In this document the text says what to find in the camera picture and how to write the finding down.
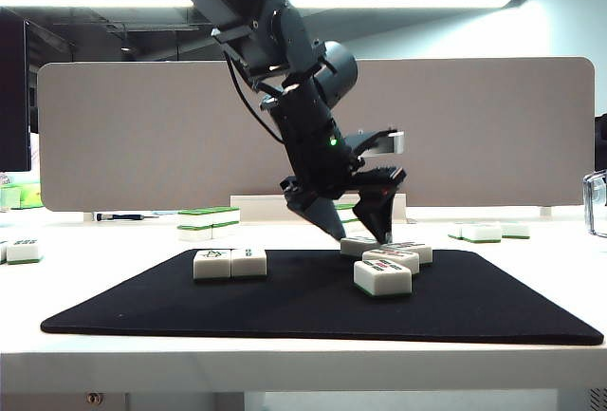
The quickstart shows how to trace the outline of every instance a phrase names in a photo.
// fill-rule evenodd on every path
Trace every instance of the black mat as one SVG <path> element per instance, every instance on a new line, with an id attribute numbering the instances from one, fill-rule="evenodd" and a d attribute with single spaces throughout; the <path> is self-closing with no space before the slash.
<path id="1" fill-rule="evenodd" d="M 472 252 L 435 251 L 411 296 L 373 299 L 334 251 L 268 251 L 266 280 L 194 283 L 184 252 L 42 322 L 96 335 L 599 345 L 603 336 Z"/>

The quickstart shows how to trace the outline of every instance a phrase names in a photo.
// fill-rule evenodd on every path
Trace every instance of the desk surface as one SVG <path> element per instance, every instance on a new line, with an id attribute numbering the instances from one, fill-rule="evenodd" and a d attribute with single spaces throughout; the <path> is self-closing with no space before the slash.
<path id="1" fill-rule="evenodd" d="M 422 209 L 419 213 L 426 216 Z M 528 215 L 528 209 L 521 209 Z M 409 215 L 415 217 L 411 209 Z M 607 243 L 579 208 L 527 219 L 531 240 L 473 245 L 446 236 L 445 212 L 396 224 L 395 240 L 478 252 L 607 333 Z M 467 211 L 483 216 L 483 212 Z M 447 215 L 453 215 L 453 209 Z M 179 242 L 175 220 L 82 223 L 44 209 L 0 214 L 8 239 L 37 236 L 39 264 L 0 266 L 3 393 L 435 390 L 604 387 L 607 347 L 45 334 L 40 323 L 189 248 L 337 249 L 304 224 L 247 225 L 236 237 Z"/>

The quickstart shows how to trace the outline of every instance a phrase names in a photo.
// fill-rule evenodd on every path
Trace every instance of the green object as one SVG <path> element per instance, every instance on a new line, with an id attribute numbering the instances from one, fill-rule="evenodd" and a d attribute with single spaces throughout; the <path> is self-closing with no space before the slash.
<path id="1" fill-rule="evenodd" d="M 177 228 L 181 231 L 204 231 L 205 229 L 210 229 L 212 226 L 177 226 Z"/>
<path id="2" fill-rule="evenodd" d="M 9 183 L 2 185 L 0 206 L 11 207 L 12 209 L 34 209 L 43 207 L 40 198 L 40 182 L 31 183 Z M 15 194 L 19 193 L 19 202 L 15 204 Z M 9 194 L 9 199 L 5 199 L 5 194 Z"/>
<path id="3" fill-rule="evenodd" d="M 499 240 L 470 240 L 469 238 L 462 237 L 462 240 L 466 240 L 470 243 L 500 243 L 502 239 Z"/>
<path id="4" fill-rule="evenodd" d="M 224 212 L 235 212 L 240 210 L 238 207 L 205 207 L 202 209 L 186 209 L 177 212 L 180 215 L 209 215 L 221 214 Z"/>
<path id="5" fill-rule="evenodd" d="M 21 188 L 15 185 L 0 187 L 0 207 L 8 209 L 21 208 Z"/>
<path id="6" fill-rule="evenodd" d="M 231 226 L 232 224 L 238 224 L 239 221 L 227 221 L 225 223 L 217 223 L 217 224 L 213 224 L 213 228 L 224 228 L 226 226 Z"/>
<path id="7" fill-rule="evenodd" d="M 7 264 L 9 264 L 10 266 L 17 265 L 17 264 L 32 264 L 34 262 L 40 262 L 42 260 L 42 258 L 43 258 L 43 256 L 36 257 L 33 259 L 20 259 L 18 261 L 8 261 Z"/>
<path id="8" fill-rule="evenodd" d="M 348 210 L 354 209 L 354 206 L 357 204 L 335 204 L 336 210 Z"/>

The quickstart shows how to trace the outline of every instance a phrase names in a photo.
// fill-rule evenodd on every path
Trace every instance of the ceiling light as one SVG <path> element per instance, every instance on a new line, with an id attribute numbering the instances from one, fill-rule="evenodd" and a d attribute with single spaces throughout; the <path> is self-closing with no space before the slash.
<path id="1" fill-rule="evenodd" d="M 191 8 L 192 0 L 0 0 L 7 8 Z"/>
<path id="2" fill-rule="evenodd" d="M 300 9 L 498 9 L 510 0 L 289 0 Z"/>

